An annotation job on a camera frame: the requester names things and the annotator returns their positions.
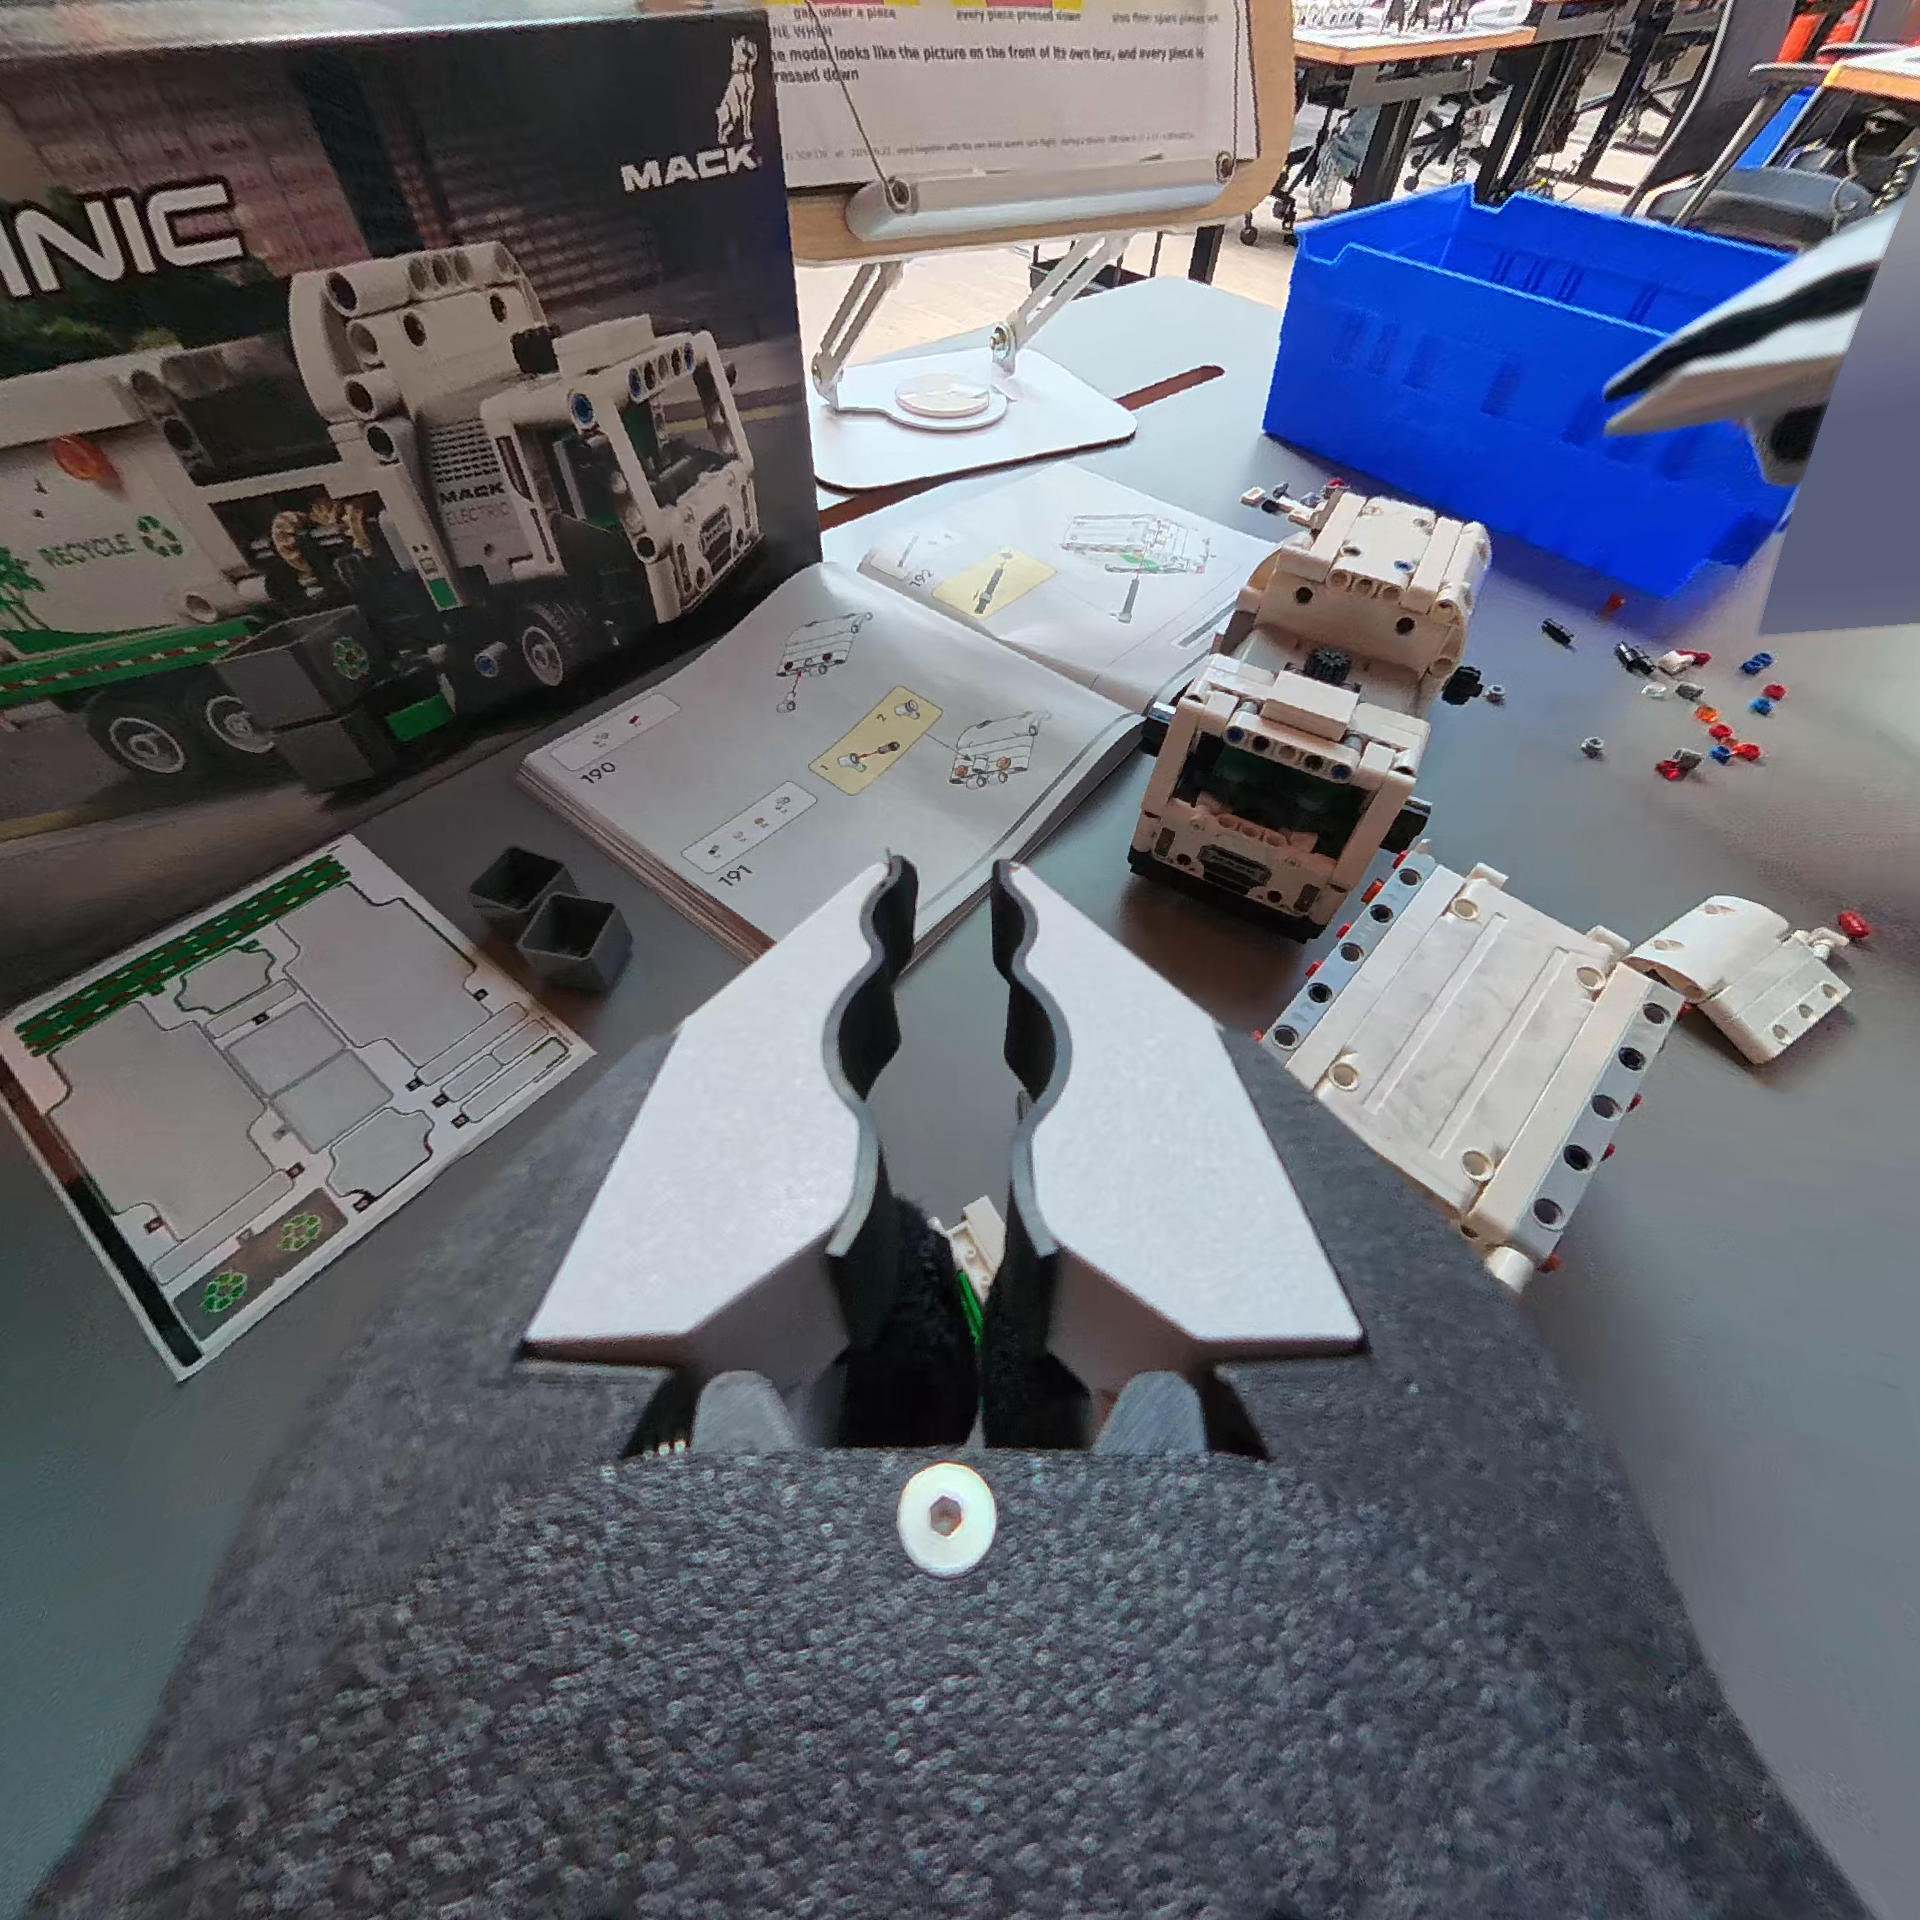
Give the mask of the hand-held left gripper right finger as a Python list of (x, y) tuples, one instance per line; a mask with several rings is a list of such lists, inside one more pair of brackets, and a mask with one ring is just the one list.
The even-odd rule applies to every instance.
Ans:
[(1356, 1352), (1361, 1316), (1217, 1019), (1013, 859), (993, 959), (1025, 1103), (990, 1356), (1134, 1381)]

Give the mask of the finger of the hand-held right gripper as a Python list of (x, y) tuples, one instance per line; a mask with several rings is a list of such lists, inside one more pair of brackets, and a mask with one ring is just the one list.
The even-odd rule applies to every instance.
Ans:
[(1650, 351), (1723, 351), (1743, 344), (1844, 344), (1849, 349), (1894, 228), (1892, 212), (1877, 212), (1839, 228), (1679, 326)]
[(1758, 442), (1818, 442), (1844, 344), (1643, 354), (1606, 388), (1606, 437), (1735, 423)]

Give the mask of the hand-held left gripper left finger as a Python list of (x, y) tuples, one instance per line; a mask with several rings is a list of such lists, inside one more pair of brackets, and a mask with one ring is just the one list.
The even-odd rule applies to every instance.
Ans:
[(537, 1359), (811, 1386), (895, 1294), (870, 1094), (918, 876), (860, 870), (673, 1038), (523, 1333)]

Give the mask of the lego instruction booklet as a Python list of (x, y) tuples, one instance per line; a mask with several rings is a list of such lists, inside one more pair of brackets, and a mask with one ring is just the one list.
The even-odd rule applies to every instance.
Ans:
[(741, 957), (858, 874), (918, 874), (917, 948), (1139, 751), (1278, 523), (1084, 463), (883, 512), (684, 670), (555, 735), (519, 781)]

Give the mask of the white curved lego panel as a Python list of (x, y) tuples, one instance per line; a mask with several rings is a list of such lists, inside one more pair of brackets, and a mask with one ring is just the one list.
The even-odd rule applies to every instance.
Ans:
[(1766, 1066), (1849, 999), (1834, 968), (1849, 946), (1839, 927), (1791, 927), (1762, 902), (1710, 895), (1625, 962), (1679, 991), (1750, 1066)]

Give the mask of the small white lego piece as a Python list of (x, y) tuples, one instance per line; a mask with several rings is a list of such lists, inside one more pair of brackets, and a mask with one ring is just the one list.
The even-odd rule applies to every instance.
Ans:
[(963, 1309), (977, 1333), (1003, 1262), (1003, 1219), (994, 1200), (980, 1195), (954, 1221), (931, 1216), (927, 1226), (947, 1238)]

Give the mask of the dark grey lego bin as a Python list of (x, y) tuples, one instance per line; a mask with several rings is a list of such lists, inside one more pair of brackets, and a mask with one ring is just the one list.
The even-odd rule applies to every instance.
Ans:
[(557, 856), (505, 845), (470, 882), (470, 911), (491, 939), (516, 944), (551, 895), (571, 895), (577, 880)]
[(634, 931), (611, 900), (549, 894), (514, 941), (546, 984), (606, 996), (634, 959)]

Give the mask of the white lego container body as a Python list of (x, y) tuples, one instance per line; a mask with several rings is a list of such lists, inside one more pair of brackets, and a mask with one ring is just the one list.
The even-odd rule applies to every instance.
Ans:
[(1519, 1294), (1555, 1266), (1685, 1008), (1625, 952), (1418, 845), (1259, 1042)]

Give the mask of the scattered small lego pieces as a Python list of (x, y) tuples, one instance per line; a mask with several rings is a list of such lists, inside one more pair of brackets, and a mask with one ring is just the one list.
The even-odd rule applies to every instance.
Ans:
[[(1541, 619), (1541, 635), (1548, 637), (1564, 654), (1575, 652), (1578, 637), (1561, 618), (1545, 614)], [(1653, 772), (1662, 781), (1679, 783), (1691, 779), (1702, 765), (1735, 765), (1759, 763), (1764, 750), (1758, 740), (1741, 738), (1738, 727), (1711, 704), (1701, 672), (1711, 666), (1711, 652), (1699, 646), (1669, 646), (1660, 654), (1634, 639), (1613, 639), (1611, 655), (1617, 666), (1637, 683), (1642, 696), (1669, 699), (1685, 706), (1695, 725), (1699, 744), (1691, 740), (1667, 756), (1653, 762)], [(1759, 648), (1738, 663), (1738, 675), (1743, 682), (1756, 682), (1753, 696), (1746, 702), (1750, 716), (1774, 716), (1787, 696), (1787, 683), (1769, 678), (1778, 658), (1769, 648)], [(1601, 763), (1609, 755), (1605, 735), (1581, 735), (1575, 751), (1583, 762)]]

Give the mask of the lego sticker sheet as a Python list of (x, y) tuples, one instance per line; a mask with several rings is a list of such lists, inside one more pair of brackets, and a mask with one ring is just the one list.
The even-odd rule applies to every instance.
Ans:
[(3, 1051), (174, 1381), (594, 1056), (353, 835), (6, 1011)]

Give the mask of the white green lego truck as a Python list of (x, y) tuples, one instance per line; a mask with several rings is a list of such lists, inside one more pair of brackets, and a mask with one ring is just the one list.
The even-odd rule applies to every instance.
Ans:
[(1425, 831), (1434, 706), (1481, 692), (1465, 654), (1493, 538), (1350, 490), (1286, 520), (1167, 709), (1127, 864), (1305, 944)]

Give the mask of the black lego set box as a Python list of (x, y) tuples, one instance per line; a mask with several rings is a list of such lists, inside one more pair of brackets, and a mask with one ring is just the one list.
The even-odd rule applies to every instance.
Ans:
[(5, 4), (5, 946), (821, 557), (756, 4)]

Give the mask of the blue plastic bin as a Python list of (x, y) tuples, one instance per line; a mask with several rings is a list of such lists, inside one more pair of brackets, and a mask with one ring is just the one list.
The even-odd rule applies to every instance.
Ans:
[(1468, 186), (1303, 231), (1267, 437), (1669, 599), (1791, 509), (1735, 423), (1609, 438), (1602, 388), (1786, 262), (1762, 246)]

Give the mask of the background tables and chairs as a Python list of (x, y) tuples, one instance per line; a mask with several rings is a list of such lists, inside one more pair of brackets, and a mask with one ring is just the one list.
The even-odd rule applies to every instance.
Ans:
[(1308, 130), (1269, 221), (1297, 248), (1300, 223), (1441, 183), (1673, 215), (1834, 64), (1913, 38), (1915, 4), (1297, 4)]

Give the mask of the document holder stand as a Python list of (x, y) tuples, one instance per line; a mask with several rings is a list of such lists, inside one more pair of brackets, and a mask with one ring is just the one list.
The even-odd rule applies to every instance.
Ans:
[[(1137, 416), (1038, 349), (1141, 234), (1270, 186), (1294, 4), (769, 4), (795, 258), (855, 274), (806, 372), (815, 484), (866, 499), (1124, 443)], [(908, 262), (1066, 239), (980, 344), (858, 365)]]

